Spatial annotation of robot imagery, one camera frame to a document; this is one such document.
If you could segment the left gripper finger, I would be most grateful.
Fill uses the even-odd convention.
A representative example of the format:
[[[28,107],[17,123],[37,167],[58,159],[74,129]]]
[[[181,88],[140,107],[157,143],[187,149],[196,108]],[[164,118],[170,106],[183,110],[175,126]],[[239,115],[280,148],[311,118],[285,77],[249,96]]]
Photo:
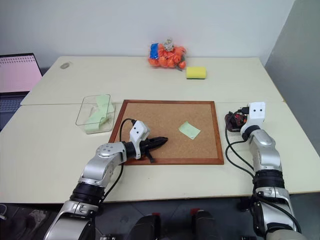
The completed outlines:
[[[167,141],[168,141],[168,138],[164,136],[153,137],[150,139],[150,148],[151,149],[159,148],[163,146]]]
[[[156,159],[151,155],[150,150],[145,151],[145,156],[149,159],[150,163],[153,164],[156,162]]]

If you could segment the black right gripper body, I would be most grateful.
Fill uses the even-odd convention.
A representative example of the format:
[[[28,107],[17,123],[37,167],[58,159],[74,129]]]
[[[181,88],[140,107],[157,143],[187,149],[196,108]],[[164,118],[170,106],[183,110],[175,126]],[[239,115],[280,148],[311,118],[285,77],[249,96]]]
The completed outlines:
[[[246,124],[247,122],[247,115],[243,114],[243,113],[236,113],[234,115],[234,121],[235,121],[235,125],[237,127],[242,127]]]

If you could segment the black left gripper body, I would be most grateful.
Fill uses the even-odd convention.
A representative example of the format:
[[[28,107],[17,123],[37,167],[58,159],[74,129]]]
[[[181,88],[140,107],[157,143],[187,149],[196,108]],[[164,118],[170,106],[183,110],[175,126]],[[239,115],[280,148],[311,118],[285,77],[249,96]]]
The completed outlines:
[[[147,152],[155,148],[155,138],[147,138],[142,140],[139,144],[140,153],[142,156],[146,155]]]

